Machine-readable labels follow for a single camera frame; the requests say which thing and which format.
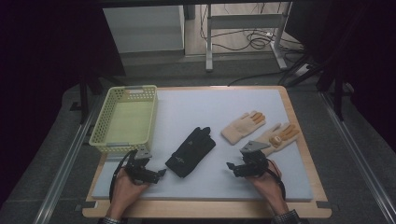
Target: wooden board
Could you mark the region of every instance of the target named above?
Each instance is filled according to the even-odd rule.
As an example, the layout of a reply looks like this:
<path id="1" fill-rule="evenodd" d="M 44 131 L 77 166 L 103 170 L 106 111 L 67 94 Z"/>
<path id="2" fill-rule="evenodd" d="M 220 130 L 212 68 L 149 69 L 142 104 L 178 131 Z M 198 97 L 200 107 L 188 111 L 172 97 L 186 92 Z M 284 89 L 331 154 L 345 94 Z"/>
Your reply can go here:
<path id="1" fill-rule="evenodd" d="M 210 88 L 167 88 L 162 90 L 278 90 L 280 92 L 283 105 L 287 112 L 290 122 L 295 123 L 299 128 L 298 121 L 295 118 L 289 97 L 286 90 L 281 87 L 210 87 Z M 295 208 L 301 217 L 329 217 L 330 209 L 317 208 L 316 201 L 327 202 L 324 191 L 321 187 L 316 172 L 315 166 L 307 150 L 304 136 L 300 134 L 297 140 L 297 146 L 301 154 L 302 161 L 309 179 L 309 185 L 312 189 L 313 199 L 304 203 L 288 202 L 290 208 Z M 92 198 L 92 191 L 96 180 L 101 173 L 102 166 L 105 162 L 106 155 L 101 160 L 96 176 L 92 181 L 92 188 L 90 190 L 87 201 L 95 201 Z M 102 217 L 105 215 L 108 208 L 108 200 L 97 200 L 97 207 L 95 209 L 86 208 L 83 214 L 86 217 Z M 216 210 L 208 210 L 211 206 L 215 206 Z M 136 202 L 127 212 L 127 216 L 132 217 L 270 217 L 272 212 L 267 209 L 265 202 L 253 202 L 251 200 L 154 200 L 142 199 Z"/>

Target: basket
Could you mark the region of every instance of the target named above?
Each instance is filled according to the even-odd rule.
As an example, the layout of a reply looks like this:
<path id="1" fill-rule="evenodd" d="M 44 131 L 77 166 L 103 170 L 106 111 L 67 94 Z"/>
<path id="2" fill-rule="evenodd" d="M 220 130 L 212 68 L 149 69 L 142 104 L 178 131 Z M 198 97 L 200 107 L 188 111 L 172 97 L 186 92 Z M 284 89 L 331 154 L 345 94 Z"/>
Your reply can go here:
<path id="1" fill-rule="evenodd" d="M 150 150 L 157 102 L 157 87 L 153 85 L 110 88 L 90 145 L 105 153 Z"/>

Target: beige glove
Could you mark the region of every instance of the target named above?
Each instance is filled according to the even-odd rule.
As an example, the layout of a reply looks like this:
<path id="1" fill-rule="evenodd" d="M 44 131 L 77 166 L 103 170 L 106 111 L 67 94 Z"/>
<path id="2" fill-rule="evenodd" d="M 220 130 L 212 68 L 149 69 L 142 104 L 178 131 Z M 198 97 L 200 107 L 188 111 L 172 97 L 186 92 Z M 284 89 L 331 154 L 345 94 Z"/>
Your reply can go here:
<path id="1" fill-rule="evenodd" d="M 280 126 L 280 123 L 277 123 L 254 141 L 271 145 L 270 147 L 262 149 L 262 153 L 268 157 L 271 153 L 280 151 L 295 141 L 299 132 L 300 131 L 296 130 L 293 124 L 284 123 Z"/>
<path id="2" fill-rule="evenodd" d="M 235 145 L 243 137 L 253 133 L 264 124 L 265 116 L 253 110 L 250 114 L 245 113 L 239 119 L 234 120 L 221 131 L 221 134 L 231 145 Z"/>

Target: black cloth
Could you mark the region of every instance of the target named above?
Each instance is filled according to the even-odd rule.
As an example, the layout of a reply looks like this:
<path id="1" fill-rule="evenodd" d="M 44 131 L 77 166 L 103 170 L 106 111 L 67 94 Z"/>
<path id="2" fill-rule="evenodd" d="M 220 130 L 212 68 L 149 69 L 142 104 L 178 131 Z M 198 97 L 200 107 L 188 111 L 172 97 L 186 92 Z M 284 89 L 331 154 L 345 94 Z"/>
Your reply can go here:
<path id="1" fill-rule="evenodd" d="M 204 156 L 216 145 L 210 137 L 210 128 L 197 127 L 172 154 L 165 165 L 179 177 L 189 175 Z"/>

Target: sleeve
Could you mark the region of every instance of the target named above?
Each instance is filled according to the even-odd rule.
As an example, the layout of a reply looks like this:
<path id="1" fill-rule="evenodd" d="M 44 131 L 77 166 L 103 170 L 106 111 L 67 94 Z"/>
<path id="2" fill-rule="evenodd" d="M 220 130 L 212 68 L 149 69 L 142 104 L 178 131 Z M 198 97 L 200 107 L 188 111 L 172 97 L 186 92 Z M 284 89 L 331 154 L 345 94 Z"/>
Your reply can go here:
<path id="1" fill-rule="evenodd" d="M 275 216 L 272 220 L 273 224 L 301 224 L 300 217 L 296 210 L 292 210 L 284 215 Z"/>

